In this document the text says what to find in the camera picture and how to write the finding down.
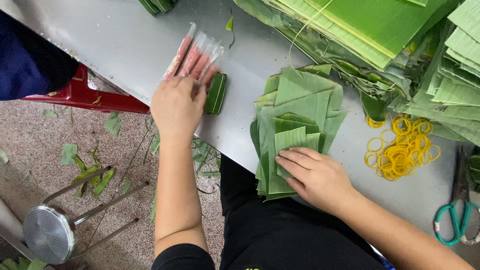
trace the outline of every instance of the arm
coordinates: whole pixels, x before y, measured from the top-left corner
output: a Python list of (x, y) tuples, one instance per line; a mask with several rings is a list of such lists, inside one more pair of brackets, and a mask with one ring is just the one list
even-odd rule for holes
[(343, 220), (396, 269), (473, 269), (453, 251), (362, 196), (343, 166), (307, 148), (276, 157), (295, 178), (286, 181), (312, 205)]
[(160, 133), (155, 216), (155, 257), (176, 244), (195, 244), (205, 251), (202, 209), (192, 161), (192, 136), (200, 122), (205, 87), (193, 99), (194, 80), (175, 77), (162, 82), (151, 112)]

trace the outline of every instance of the scissor blade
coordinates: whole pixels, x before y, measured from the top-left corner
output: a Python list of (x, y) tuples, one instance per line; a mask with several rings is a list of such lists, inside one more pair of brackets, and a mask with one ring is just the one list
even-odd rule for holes
[(463, 147), (460, 147), (456, 153), (456, 168), (455, 179), (452, 191), (452, 202), (457, 200), (470, 201), (470, 194), (468, 192), (468, 180), (466, 172), (465, 155)]

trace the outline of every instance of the scissors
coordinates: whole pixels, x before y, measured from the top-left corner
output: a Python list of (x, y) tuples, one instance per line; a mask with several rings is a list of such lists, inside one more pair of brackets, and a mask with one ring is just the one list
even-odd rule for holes
[[(467, 245), (473, 245), (480, 242), (480, 231), (477, 234), (477, 236), (472, 240), (468, 240), (467, 237), (465, 236), (465, 230), (467, 229), (468, 224), (470, 222), (470, 214), (472, 209), (475, 209), (480, 213), (479, 206), (470, 202), (470, 194), (469, 194), (466, 170), (467, 168), (466, 168), (465, 156), (463, 153), (463, 147), (461, 147), (456, 154), (456, 171), (455, 171), (455, 179), (453, 184), (452, 198), (449, 204), (444, 205), (438, 209), (438, 213), (434, 222), (435, 234), (438, 240), (440, 240), (440, 242), (442, 242), (442, 244), (444, 245), (455, 245), (459, 241), (462, 241), (462, 243), (465, 243)], [(463, 200), (465, 203), (465, 207), (463, 210), (464, 211), (463, 218), (460, 225), (458, 224), (458, 219), (455, 211), (455, 205), (458, 200)], [(452, 217), (453, 230), (455, 234), (453, 239), (450, 241), (446, 241), (440, 236), (440, 218), (442, 214), (448, 209), (450, 210), (450, 215)]]

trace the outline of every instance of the green scissors handle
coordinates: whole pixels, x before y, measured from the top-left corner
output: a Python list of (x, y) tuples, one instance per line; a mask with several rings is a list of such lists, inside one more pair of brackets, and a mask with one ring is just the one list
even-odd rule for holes
[[(455, 212), (455, 205), (456, 205), (456, 201), (442, 206), (438, 210), (437, 217), (435, 218), (435, 223), (434, 223), (435, 234), (436, 234), (438, 240), (440, 240), (440, 242), (442, 242), (442, 244), (444, 244), (444, 245), (455, 245), (456, 243), (458, 243), (460, 241), (461, 237), (465, 235), (465, 230), (467, 229), (468, 223), (470, 222), (471, 209), (472, 208), (475, 208), (475, 209), (479, 208), (476, 204), (465, 201), (465, 208), (464, 208), (464, 212), (463, 212), (462, 223), (459, 226), (458, 225), (458, 219), (457, 219), (456, 212)], [(450, 210), (450, 215), (452, 217), (452, 225), (453, 225), (453, 230), (454, 230), (454, 237), (450, 241), (446, 241), (440, 235), (440, 218), (442, 217), (443, 213), (447, 210)]]

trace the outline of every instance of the stool leg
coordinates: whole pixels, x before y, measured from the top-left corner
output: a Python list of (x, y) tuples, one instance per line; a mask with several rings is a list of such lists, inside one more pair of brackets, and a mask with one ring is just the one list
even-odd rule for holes
[(81, 256), (87, 254), (88, 252), (94, 250), (97, 246), (99, 246), (99, 245), (105, 243), (106, 241), (112, 239), (112, 238), (115, 237), (117, 234), (121, 233), (123, 230), (128, 229), (130, 226), (132, 226), (132, 225), (134, 225), (135, 223), (137, 223), (137, 221), (138, 221), (138, 218), (136, 218), (136, 219), (132, 220), (131, 222), (123, 225), (120, 229), (112, 232), (112, 233), (109, 234), (107, 237), (105, 237), (105, 238), (103, 238), (102, 240), (96, 242), (95, 244), (89, 246), (89, 247), (88, 247), (87, 249), (85, 249), (84, 251), (82, 251), (82, 252), (74, 255), (74, 256), (72, 257), (72, 259), (73, 259), (73, 258), (81, 257)]
[(111, 169), (110, 166), (107, 166), (107, 167), (105, 167), (105, 168), (103, 168), (103, 169), (100, 169), (100, 170), (98, 170), (98, 171), (96, 171), (96, 172), (88, 175), (87, 177), (85, 177), (85, 178), (83, 178), (83, 179), (81, 179), (81, 180), (79, 180), (79, 181), (71, 184), (70, 186), (68, 186), (68, 187), (66, 187), (66, 188), (64, 188), (64, 189), (61, 189), (61, 190), (53, 193), (52, 195), (50, 195), (50, 196), (48, 196), (47, 198), (45, 198), (42, 203), (43, 203), (43, 204), (46, 204), (46, 203), (48, 203), (49, 201), (53, 200), (54, 198), (62, 195), (63, 193), (65, 193), (65, 192), (67, 192), (67, 191), (69, 191), (69, 190), (71, 190), (71, 189), (73, 189), (73, 188), (76, 188), (76, 187), (80, 186), (81, 184), (89, 181), (90, 179), (92, 179), (92, 178), (94, 178), (94, 177), (96, 177), (96, 176), (101, 175), (102, 173), (104, 173), (104, 172), (106, 172), (106, 171), (108, 171), (108, 170), (110, 170), (110, 169)]
[(125, 193), (125, 194), (123, 194), (123, 195), (121, 195), (121, 196), (119, 196), (119, 197), (117, 197), (117, 198), (115, 198), (115, 199), (113, 199), (113, 200), (111, 200), (111, 201), (109, 201), (108, 203), (106, 203), (106, 204), (104, 204), (104, 205), (101, 204), (101, 205), (93, 208), (92, 210), (90, 210), (90, 211), (88, 211), (88, 212), (86, 212), (86, 213), (84, 213), (84, 214), (76, 217), (76, 218), (75, 218), (74, 220), (72, 220), (72, 221), (73, 221), (73, 223), (74, 223), (75, 225), (78, 225), (78, 224), (82, 223), (83, 221), (85, 221), (85, 220), (87, 220), (87, 219), (95, 216), (96, 214), (100, 213), (101, 211), (106, 210), (106, 209), (109, 208), (110, 206), (118, 203), (119, 201), (125, 199), (126, 197), (130, 196), (131, 194), (133, 194), (133, 193), (141, 190), (142, 188), (148, 186), (149, 184), (150, 184), (150, 183), (147, 181), (147, 182), (145, 182), (145, 183), (137, 186), (136, 188), (132, 189), (131, 191), (129, 191), (129, 192), (127, 192), (127, 193)]

